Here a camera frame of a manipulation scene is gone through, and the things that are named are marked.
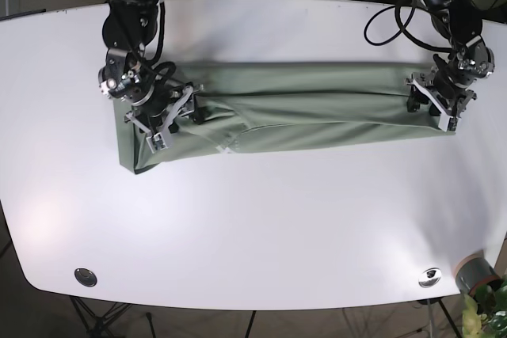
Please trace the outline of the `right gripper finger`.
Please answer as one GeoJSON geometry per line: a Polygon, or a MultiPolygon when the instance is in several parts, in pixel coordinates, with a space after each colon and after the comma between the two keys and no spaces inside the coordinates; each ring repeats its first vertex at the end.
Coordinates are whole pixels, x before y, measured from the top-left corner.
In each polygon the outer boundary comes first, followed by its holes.
{"type": "Polygon", "coordinates": [[[145,112],[127,112],[125,123],[133,123],[145,135],[150,151],[154,154],[169,149],[174,144],[173,132],[170,130],[178,114],[169,112],[160,116],[149,116],[145,112]]]}
{"type": "Polygon", "coordinates": [[[197,125],[201,125],[205,120],[204,108],[199,106],[197,94],[202,90],[201,85],[194,85],[187,82],[181,89],[181,95],[171,105],[170,118],[175,121],[176,118],[186,118],[197,125]]]}

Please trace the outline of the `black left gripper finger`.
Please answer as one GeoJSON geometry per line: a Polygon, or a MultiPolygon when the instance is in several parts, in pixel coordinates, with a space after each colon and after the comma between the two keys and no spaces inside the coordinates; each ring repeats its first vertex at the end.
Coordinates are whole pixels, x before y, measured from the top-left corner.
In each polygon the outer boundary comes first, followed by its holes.
{"type": "Polygon", "coordinates": [[[412,73],[406,78],[406,85],[410,87],[406,101],[407,112],[414,113],[419,111],[422,105],[431,105],[440,115],[451,115],[448,100],[440,95],[429,74],[412,73]]]}
{"type": "Polygon", "coordinates": [[[460,94],[453,101],[445,100],[443,97],[437,96],[436,108],[440,111],[438,127],[445,132],[454,132],[461,118],[461,114],[467,109],[467,105],[476,99],[476,93],[460,94]]]}

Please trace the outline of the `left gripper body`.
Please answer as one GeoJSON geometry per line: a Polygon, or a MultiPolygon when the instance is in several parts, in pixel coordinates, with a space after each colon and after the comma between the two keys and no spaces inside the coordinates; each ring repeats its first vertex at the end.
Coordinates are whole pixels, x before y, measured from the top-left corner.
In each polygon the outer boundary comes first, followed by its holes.
{"type": "Polygon", "coordinates": [[[456,103],[476,80],[494,72],[494,53],[486,45],[465,46],[460,50],[433,47],[432,52],[435,63],[432,91],[443,105],[456,103]]]}

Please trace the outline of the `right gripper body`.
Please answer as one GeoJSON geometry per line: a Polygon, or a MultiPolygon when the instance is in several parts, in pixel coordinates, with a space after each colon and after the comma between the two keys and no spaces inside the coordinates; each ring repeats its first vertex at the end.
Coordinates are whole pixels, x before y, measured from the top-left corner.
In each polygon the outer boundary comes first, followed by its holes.
{"type": "Polygon", "coordinates": [[[183,97],[184,88],[191,85],[174,78],[175,71],[172,62],[149,71],[131,53],[109,49],[105,66],[99,70],[99,89],[108,98],[126,102],[147,128],[158,129],[170,108],[183,97]]]}

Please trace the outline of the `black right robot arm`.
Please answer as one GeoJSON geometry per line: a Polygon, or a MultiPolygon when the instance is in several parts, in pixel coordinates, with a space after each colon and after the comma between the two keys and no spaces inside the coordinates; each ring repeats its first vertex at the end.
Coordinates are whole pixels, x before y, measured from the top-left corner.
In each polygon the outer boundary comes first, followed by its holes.
{"type": "Polygon", "coordinates": [[[172,145],[176,119],[203,118],[196,104],[198,85],[174,77],[175,63],[162,61],[165,0],[106,0],[109,15],[102,27],[107,47],[98,75],[103,95],[124,101],[124,122],[140,130],[151,152],[172,145]]]}

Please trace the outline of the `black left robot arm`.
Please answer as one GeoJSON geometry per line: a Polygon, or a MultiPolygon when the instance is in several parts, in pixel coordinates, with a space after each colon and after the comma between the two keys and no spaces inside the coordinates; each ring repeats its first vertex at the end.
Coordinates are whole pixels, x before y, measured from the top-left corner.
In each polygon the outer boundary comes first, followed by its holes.
{"type": "Polygon", "coordinates": [[[494,53],[482,38],[480,11],[471,0],[399,0],[391,8],[397,33],[433,53],[431,70],[414,72],[406,79],[410,87],[408,112],[417,112],[426,105],[442,131],[455,131],[462,113],[477,97],[471,85],[488,78],[495,68],[494,53]],[[411,35],[407,29],[409,22],[401,19],[403,4],[412,11],[427,12],[433,27],[448,41],[448,47],[434,47],[411,35]]]}

